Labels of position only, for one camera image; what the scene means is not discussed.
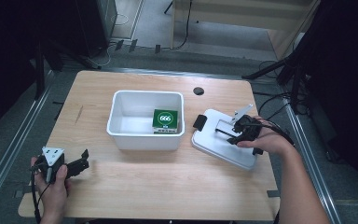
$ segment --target white bin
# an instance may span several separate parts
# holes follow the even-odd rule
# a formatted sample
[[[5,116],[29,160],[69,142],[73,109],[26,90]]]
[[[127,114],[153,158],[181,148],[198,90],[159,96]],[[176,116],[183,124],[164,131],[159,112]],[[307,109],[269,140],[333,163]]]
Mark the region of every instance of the white bin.
[[[155,109],[178,111],[177,133],[153,133]],[[173,91],[117,91],[106,130],[119,149],[176,150],[185,133],[183,95]]]

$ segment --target green box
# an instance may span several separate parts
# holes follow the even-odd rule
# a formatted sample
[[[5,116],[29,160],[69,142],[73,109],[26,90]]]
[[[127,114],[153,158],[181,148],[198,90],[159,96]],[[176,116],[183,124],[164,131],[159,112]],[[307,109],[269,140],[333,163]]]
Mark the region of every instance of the green box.
[[[178,112],[175,110],[155,109],[153,115],[154,133],[177,133]]]

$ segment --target wooden desk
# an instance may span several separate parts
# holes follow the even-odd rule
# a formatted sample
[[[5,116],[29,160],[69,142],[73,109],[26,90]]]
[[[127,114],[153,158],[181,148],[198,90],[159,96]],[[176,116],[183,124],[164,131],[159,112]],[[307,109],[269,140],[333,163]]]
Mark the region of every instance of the wooden desk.
[[[278,59],[289,52],[301,32],[306,32],[320,0],[194,0],[192,21],[268,29]],[[174,0],[171,47],[176,21],[187,21],[190,0]]]
[[[202,87],[205,93],[195,95]],[[113,94],[118,90],[179,91],[185,98],[186,132],[175,151],[117,149],[106,132]],[[89,150],[89,169],[72,178],[67,217],[272,220],[279,198],[268,153],[252,171],[218,160],[191,145],[198,114],[214,108],[232,114],[254,104],[243,80],[80,72],[47,145],[65,149],[66,161]],[[250,115],[256,115],[255,108]],[[34,215],[32,195],[19,214]]]

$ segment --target container lid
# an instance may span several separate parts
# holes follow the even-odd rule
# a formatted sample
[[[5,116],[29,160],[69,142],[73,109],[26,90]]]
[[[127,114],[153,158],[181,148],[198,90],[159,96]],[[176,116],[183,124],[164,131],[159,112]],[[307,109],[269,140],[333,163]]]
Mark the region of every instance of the container lid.
[[[257,159],[253,148],[231,145],[228,135],[215,130],[219,122],[230,123],[232,117],[213,109],[206,110],[204,116],[207,120],[202,131],[195,131],[191,139],[193,147],[245,170],[253,169]]]

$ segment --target person's left hand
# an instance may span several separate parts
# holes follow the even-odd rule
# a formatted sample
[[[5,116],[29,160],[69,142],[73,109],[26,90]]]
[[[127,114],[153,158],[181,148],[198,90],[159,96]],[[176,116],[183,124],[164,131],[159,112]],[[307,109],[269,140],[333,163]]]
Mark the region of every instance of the person's left hand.
[[[31,166],[34,165],[36,160],[36,157],[31,158]],[[42,174],[34,175],[34,182],[39,195],[48,186],[42,195],[44,212],[41,223],[61,223],[70,188],[70,182],[65,181],[67,172],[67,166],[62,165],[56,174],[55,183],[50,184],[50,186],[48,186]]]

